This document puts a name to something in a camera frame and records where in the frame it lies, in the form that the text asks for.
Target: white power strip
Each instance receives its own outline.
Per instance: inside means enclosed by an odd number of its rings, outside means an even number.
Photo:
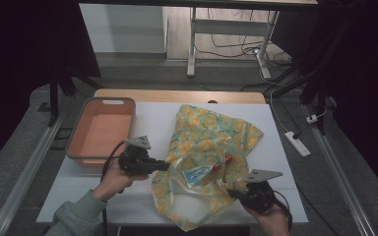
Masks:
[[[287,132],[284,134],[287,140],[293,145],[293,147],[299,152],[302,157],[309,155],[311,152],[306,148],[306,146],[300,141],[300,139],[293,138],[293,132]]]

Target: wooden floor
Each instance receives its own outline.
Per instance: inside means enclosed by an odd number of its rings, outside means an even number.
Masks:
[[[186,60],[188,58],[190,44],[190,8],[164,7],[167,13],[167,59]],[[198,8],[197,19],[231,20],[231,21],[254,21],[266,22],[268,11],[234,10],[234,9],[207,9]],[[196,51],[197,59],[231,59],[231,60],[257,60],[253,55],[242,55],[243,49],[260,46],[263,37],[243,35],[211,35],[196,34],[195,46],[200,51],[212,52],[201,53]],[[270,56],[282,52],[273,44],[268,46]]]

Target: yellow patterned bag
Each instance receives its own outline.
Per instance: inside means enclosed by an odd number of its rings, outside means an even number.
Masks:
[[[248,173],[245,156],[256,146],[263,132],[242,119],[187,104],[180,107],[176,117],[165,160],[170,167],[155,176],[152,188],[158,212],[184,231],[189,231],[224,212],[234,202],[225,185],[241,181]],[[214,165],[215,168],[189,187],[183,170],[205,165]],[[199,195],[208,201],[209,213],[196,222],[174,215],[172,181],[187,193]]]

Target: hand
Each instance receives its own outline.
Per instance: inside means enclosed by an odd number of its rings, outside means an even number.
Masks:
[[[273,205],[265,213],[261,214],[256,210],[244,207],[259,222],[261,228],[268,236],[288,236],[287,216],[280,206]]]
[[[117,159],[112,159],[109,163],[105,176],[93,190],[94,197],[100,201],[106,202],[116,193],[130,187],[136,180],[147,180],[149,175],[127,175],[119,167]]]

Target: table leg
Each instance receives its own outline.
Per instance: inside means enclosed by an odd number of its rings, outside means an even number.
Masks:
[[[196,8],[191,8],[192,17],[190,22],[190,45],[188,56],[188,71],[187,77],[195,77],[195,26],[196,26]]]
[[[256,58],[257,61],[259,62],[261,73],[263,75],[263,79],[267,80],[270,79],[272,76],[270,75],[269,68],[267,66],[267,63],[265,61],[265,53],[266,53],[266,48],[267,45],[269,44],[270,36],[272,35],[273,32],[273,27],[275,26],[276,18],[278,17],[279,12],[274,12],[273,15],[270,18],[268,27],[266,29],[266,33],[263,38],[263,45],[259,49],[255,50],[256,53]]]

